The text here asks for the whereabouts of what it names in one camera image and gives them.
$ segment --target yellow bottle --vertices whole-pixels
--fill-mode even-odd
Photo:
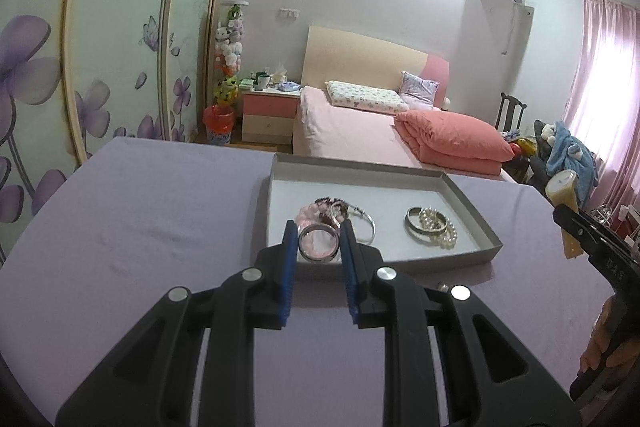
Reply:
[[[578,201],[575,198],[575,184],[578,181],[578,174],[575,171],[566,170],[558,172],[546,184],[546,195],[553,203],[553,206],[565,204],[572,211],[578,212]],[[568,232],[562,230],[562,245],[564,246],[564,256],[573,259],[583,254],[578,240]]]

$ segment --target mug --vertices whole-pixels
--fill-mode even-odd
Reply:
[[[263,89],[266,89],[267,86],[269,85],[270,80],[271,80],[271,77],[268,74],[260,75],[258,77],[258,86],[256,87],[256,90],[262,91]]]

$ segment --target human hand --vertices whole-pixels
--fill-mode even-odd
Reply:
[[[611,335],[605,324],[609,318],[613,297],[607,299],[602,307],[602,313],[593,328],[591,339],[587,345],[587,349],[580,357],[580,372],[584,373],[587,369],[597,369],[600,365],[602,354],[608,349],[611,341]],[[611,380],[622,381],[629,374],[631,368],[636,363],[636,359],[640,355],[640,337],[629,339],[618,347],[607,359],[607,367],[615,367],[616,372]]]

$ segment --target tray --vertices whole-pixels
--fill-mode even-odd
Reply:
[[[372,243],[389,266],[428,273],[491,261],[502,243],[446,172],[328,158],[276,154],[271,168],[267,242],[278,245],[287,220],[318,198],[341,198],[366,210],[376,222]],[[438,209],[458,232],[450,250],[409,229],[404,216],[412,206]],[[367,221],[352,218],[357,238],[366,241]],[[340,254],[328,264],[311,264],[298,254],[298,274],[305,278],[341,276]]]

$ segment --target pillow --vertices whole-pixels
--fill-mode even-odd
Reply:
[[[409,108],[432,110],[437,90],[438,83],[434,80],[425,80],[406,71],[402,72],[400,98],[407,103]]]
[[[409,110],[409,106],[402,98],[390,89],[357,86],[332,80],[326,83],[326,90],[331,99],[331,105],[336,107],[350,107],[383,114],[399,114]]]
[[[513,159],[510,145],[491,124],[466,114],[412,110],[397,115],[398,121],[416,129],[421,142],[442,154],[495,162]]]

